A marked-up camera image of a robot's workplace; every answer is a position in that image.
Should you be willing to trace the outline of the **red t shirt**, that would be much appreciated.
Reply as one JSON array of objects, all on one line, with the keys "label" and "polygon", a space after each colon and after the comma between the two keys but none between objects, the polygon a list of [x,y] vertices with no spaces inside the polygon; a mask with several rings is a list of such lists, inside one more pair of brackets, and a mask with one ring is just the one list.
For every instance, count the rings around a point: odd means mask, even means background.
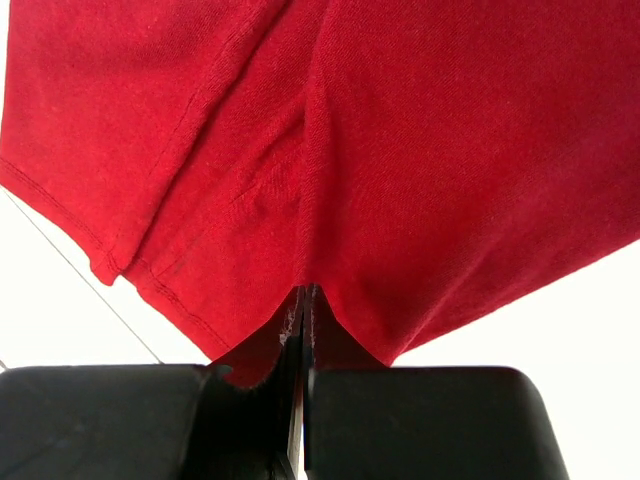
[{"label": "red t shirt", "polygon": [[639,237],[635,1],[14,1],[2,185],[218,358],[390,363]]}]

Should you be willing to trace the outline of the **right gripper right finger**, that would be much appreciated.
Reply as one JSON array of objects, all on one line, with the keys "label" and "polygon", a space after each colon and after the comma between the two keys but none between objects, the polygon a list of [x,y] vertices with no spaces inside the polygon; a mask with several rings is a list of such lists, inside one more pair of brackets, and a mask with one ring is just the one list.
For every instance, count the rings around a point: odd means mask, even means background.
[{"label": "right gripper right finger", "polygon": [[564,479],[544,401],[500,366],[388,368],[336,320],[322,289],[303,314],[311,479]]}]

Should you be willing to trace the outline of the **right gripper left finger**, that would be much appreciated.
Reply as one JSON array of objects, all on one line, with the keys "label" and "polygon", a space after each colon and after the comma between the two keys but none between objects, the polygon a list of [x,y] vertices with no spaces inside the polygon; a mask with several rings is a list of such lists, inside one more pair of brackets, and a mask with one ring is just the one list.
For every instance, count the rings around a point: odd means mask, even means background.
[{"label": "right gripper left finger", "polygon": [[303,288],[209,365],[31,366],[1,376],[5,479],[293,479]]}]

